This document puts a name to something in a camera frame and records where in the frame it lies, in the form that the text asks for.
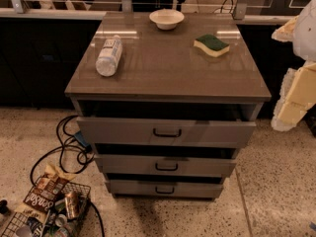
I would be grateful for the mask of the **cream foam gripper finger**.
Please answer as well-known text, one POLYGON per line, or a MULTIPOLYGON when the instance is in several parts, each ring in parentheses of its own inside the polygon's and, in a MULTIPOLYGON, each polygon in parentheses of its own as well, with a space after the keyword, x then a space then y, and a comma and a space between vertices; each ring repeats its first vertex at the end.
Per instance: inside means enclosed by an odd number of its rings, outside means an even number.
POLYGON ((316 104, 316 63, 306 61, 298 70, 289 68, 281 82, 271 126, 277 131, 296 127, 316 104))
POLYGON ((298 17, 295 16, 272 33, 272 39, 281 42, 293 42, 298 17))

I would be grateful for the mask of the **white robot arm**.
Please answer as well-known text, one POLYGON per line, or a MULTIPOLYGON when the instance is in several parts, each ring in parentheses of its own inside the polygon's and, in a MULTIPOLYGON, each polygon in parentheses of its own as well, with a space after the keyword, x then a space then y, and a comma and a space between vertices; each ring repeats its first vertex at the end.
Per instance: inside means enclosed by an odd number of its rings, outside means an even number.
POLYGON ((316 105, 316 0, 275 30, 272 39, 290 41, 293 53, 304 60, 297 70, 287 69, 271 121, 274 130, 289 131, 316 105))

